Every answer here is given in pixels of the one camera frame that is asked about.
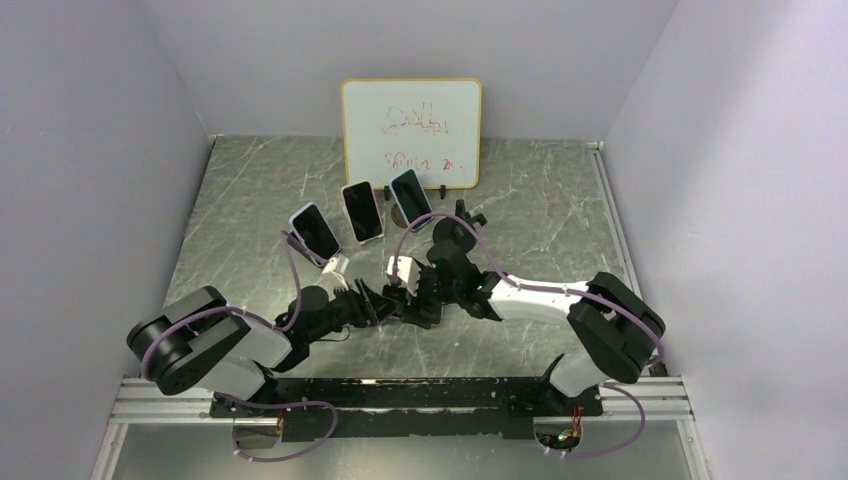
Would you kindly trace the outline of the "beige pink case phone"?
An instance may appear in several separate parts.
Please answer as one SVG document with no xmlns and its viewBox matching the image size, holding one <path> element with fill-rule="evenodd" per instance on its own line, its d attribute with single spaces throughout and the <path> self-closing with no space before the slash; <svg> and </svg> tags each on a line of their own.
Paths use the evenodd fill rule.
<svg viewBox="0 0 848 480">
<path fill-rule="evenodd" d="M 365 244 L 385 234 L 375 193 L 368 181 L 343 186 L 341 196 L 346 218 L 357 243 Z"/>
</svg>

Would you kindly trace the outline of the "black round phone stand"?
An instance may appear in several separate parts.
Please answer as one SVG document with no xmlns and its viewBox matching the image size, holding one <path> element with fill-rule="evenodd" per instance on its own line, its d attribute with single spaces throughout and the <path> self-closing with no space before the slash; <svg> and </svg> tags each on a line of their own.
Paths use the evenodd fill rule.
<svg viewBox="0 0 848 480">
<path fill-rule="evenodd" d="M 488 223 L 488 219 L 483 213 L 471 214 L 463 199 L 458 199 L 455 202 L 454 215 L 474 230 L 477 227 L 484 227 Z M 456 220 L 447 217 L 439 220 L 434 226 L 432 240 L 434 244 L 450 241 L 465 254 L 473 250 L 477 244 L 475 237 L 465 227 L 461 226 Z"/>
</svg>

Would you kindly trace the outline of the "lilac case phone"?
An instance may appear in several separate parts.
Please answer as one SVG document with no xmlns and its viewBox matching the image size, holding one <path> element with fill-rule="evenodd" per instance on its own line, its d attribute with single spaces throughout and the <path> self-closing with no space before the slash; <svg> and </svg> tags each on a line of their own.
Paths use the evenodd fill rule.
<svg viewBox="0 0 848 480">
<path fill-rule="evenodd" d="M 307 258 L 318 267 L 323 267 L 332 257 L 342 251 L 342 246 L 314 202 L 308 202 L 289 218 L 292 234 L 301 242 Z"/>
</svg>

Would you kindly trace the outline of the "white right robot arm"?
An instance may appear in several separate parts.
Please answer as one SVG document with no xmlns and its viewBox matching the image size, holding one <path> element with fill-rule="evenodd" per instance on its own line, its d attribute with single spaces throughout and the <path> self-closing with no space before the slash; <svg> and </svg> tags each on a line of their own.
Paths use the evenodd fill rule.
<svg viewBox="0 0 848 480">
<path fill-rule="evenodd" d="M 408 299 L 457 305 L 478 319 L 541 322 L 572 331 L 579 349 L 556 358 L 539 389 L 542 406 L 553 414 L 565 413 L 578 395 L 607 380 L 636 383 L 663 353 L 665 322 L 609 272 L 586 282 L 531 281 L 482 271 L 458 245 L 443 241 L 428 251 L 425 263 L 390 257 L 386 275 Z"/>
</svg>

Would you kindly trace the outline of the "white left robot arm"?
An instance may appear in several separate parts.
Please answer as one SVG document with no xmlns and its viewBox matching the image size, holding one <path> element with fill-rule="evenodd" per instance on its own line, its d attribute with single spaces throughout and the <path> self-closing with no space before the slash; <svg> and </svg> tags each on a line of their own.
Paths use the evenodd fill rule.
<svg viewBox="0 0 848 480">
<path fill-rule="evenodd" d="M 214 287 L 202 287 L 136 324 L 126 345 L 141 375 L 165 395 L 204 388 L 236 397 L 249 414 L 273 409 L 277 373 L 292 370 L 312 344 L 347 327 L 375 327 L 397 304 L 358 280 L 354 288 L 300 289 L 274 321 L 229 304 Z"/>
</svg>

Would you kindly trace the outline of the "black folding phone stand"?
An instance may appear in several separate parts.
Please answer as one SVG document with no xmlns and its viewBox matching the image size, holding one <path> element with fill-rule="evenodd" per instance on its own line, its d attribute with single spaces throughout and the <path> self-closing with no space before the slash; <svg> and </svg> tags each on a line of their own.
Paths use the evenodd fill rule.
<svg viewBox="0 0 848 480">
<path fill-rule="evenodd" d="M 324 268 L 327 265 L 328 260 L 310 250 L 296 233 L 283 230 L 281 234 L 286 243 L 312 265 L 318 268 Z"/>
</svg>

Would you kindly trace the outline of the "yellow framed whiteboard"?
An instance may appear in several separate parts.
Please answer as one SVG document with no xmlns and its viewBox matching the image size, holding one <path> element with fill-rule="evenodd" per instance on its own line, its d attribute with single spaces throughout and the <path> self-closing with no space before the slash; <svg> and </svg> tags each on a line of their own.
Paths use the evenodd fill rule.
<svg viewBox="0 0 848 480">
<path fill-rule="evenodd" d="M 340 87 L 348 184 L 379 189 L 413 170 L 426 189 L 480 179 L 483 85 L 476 78 L 352 78 Z"/>
</svg>

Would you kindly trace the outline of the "blue case phone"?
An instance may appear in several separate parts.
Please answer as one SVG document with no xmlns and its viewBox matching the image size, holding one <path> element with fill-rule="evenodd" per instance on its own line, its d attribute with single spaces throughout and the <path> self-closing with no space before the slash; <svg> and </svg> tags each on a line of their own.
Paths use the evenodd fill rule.
<svg viewBox="0 0 848 480">
<path fill-rule="evenodd" d="M 394 177 L 389 182 L 389 190 L 408 226 L 423 215 L 433 212 L 426 192 L 413 169 L 404 170 Z"/>
</svg>

